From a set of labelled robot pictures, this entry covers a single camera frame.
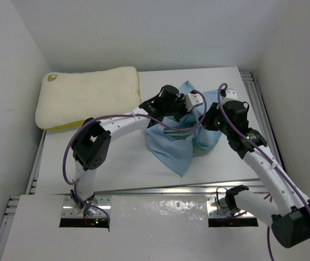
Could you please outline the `aluminium frame rail right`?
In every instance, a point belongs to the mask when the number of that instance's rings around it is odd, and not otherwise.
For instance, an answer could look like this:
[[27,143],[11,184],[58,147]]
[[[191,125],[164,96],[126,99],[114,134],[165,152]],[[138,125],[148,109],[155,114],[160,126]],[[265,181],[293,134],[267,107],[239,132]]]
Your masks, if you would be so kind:
[[263,102],[261,91],[259,89],[258,83],[251,72],[242,71],[240,72],[242,81],[246,88],[246,92],[250,98],[251,105],[253,107],[257,122],[260,126],[261,133],[266,139],[268,146],[274,158],[277,162],[283,166],[281,154],[279,152],[276,139],[274,137],[273,129],[271,127],[267,110]]

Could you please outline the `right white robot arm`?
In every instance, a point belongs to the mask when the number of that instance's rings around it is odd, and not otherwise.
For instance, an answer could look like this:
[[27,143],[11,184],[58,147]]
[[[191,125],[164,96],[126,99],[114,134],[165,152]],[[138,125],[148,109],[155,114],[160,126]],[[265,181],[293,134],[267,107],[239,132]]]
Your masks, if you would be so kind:
[[212,103],[203,121],[208,131],[220,131],[229,146],[258,175],[273,197],[259,200],[245,185],[226,191],[223,208],[246,210],[269,226],[285,248],[310,239],[310,198],[290,180],[274,159],[259,131],[249,127],[248,107],[241,101]]

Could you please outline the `cream yellow pillow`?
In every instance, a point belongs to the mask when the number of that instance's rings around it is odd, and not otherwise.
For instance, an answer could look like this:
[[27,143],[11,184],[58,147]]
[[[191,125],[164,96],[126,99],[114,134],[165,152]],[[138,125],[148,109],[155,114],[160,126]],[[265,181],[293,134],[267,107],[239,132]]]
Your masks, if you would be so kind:
[[124,114],[141,102],[137,70],[132,66],[85,72],[50,72],[41,83],[35,113],[43,130],[81,126],[89,117]]

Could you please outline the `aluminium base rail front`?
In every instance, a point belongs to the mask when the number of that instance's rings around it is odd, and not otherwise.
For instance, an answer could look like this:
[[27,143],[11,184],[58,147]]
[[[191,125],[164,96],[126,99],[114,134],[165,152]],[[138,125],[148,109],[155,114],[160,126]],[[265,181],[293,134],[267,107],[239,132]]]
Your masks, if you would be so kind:
[[90,200],[91,207],[85,209],[79,207],[77,200],[73,196],[65,196],[62,206],[61,218],[65,220],[96,219],[96,223],[105,222],[108,215],[111,214],[113,197],[134,197],[147,204],[153,204],[156,208],[164,212],[170,209],[192,209],[195,206],[195,200],[206,200],[206,210],[209,218],[222,218],[225,215],[222,212],[222,198],[225,192],[238,186],[238,182],[207,184],[205,186],[185,186],[173,188],[151,188],[140,190],[120,190],[116,194],[95,194]]

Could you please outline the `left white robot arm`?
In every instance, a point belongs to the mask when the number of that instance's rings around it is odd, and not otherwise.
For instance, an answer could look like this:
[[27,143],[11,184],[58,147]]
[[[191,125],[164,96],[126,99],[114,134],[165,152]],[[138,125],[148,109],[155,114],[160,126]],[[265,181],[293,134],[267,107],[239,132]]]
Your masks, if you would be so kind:
[[93,182],[96,169],[106,159],[110,143],[133,131],[151,127],[172,116],[176,121],[193,109],[190,98],[171,85],[165,85],[160,92],[142,102],[134,110],[106,119],[87,119],[73,139],[71,149],[75,161],[75,185],[71,198],[79,209],[94,196]]

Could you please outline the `blue green pillowcase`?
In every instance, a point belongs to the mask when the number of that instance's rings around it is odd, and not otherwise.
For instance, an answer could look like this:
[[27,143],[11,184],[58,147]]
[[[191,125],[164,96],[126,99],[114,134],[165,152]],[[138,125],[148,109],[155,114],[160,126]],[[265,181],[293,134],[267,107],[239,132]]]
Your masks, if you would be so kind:
[[[183,94],[188,94],[194,89],[189,81],[184,82],[179,87],[180,93]],[[218,101],[217,89],[205,91],[203,95],[206,98],[208,108],[213,102]],[[204,105],[201,105],[194,108],[179,122],[167,117],[163,123],[177,129],[191,128],[198,123],[203,112]],[[181,177],[188,171],[194,157],[205,156],[216,147],[221,135],[221,132],[206,130],[201,125],[193,132],[185,133],[176,132],[160,124],[145,130],[147,146],[154,156]]]

